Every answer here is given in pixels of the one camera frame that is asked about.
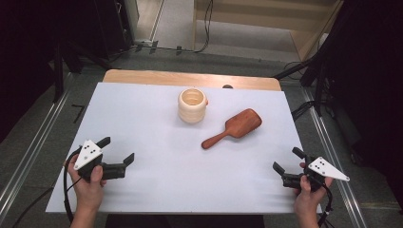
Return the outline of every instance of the white tabletop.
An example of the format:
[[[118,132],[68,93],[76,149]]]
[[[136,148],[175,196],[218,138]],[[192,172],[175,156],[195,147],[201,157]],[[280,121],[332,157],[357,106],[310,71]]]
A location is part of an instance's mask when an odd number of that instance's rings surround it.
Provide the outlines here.
[[[178,95],[188,87],[99,83],[70,151],[85,140],[111,138],[103,162],[121,163],[135,153],[125,178],[109,180],[100,211],[156,214],[292,213],[295,195],[282,186],[273,168],[279,163],[299,174],[301,148],[281,91],[199,87],[207,96],[204,120],[188,124],[178,117]],[[208,150],[205,139],[246,108],[262,125],[236,140],[226,137]],[[74,191],[69,191],[72,209]],[[62,172],[47,212],[65,212]]]

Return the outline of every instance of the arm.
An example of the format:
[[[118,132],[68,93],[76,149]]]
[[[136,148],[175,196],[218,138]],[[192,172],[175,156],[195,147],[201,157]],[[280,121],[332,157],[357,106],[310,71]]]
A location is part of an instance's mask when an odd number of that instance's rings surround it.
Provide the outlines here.
[[[332,184],[333,179],[326,178],[326,186]],[[297,220],[300,228],[317,228],[317,206],[322,198],[326,195],[326,190],[321,187],[316,192],[311,192],[311,183],[304,175],[300,180],[301,191],[298,193],[296,202],[294,204],[294,211],[297,215]]]
[[[74,156],[68,165],[68,173],[73,182],[80,179],[78,172],[74,170],[74,163],[77,161],[77,158],[78,155]],[[106,180],[102,180],[103,174],[102,166],[98,165],[92,170],[90,182],[79,180],[74,185],[74,191],[77,196],[77,208],[70,227],[89,228],[94,226],[98,209],[104,197],[102,188],[106,184]]]

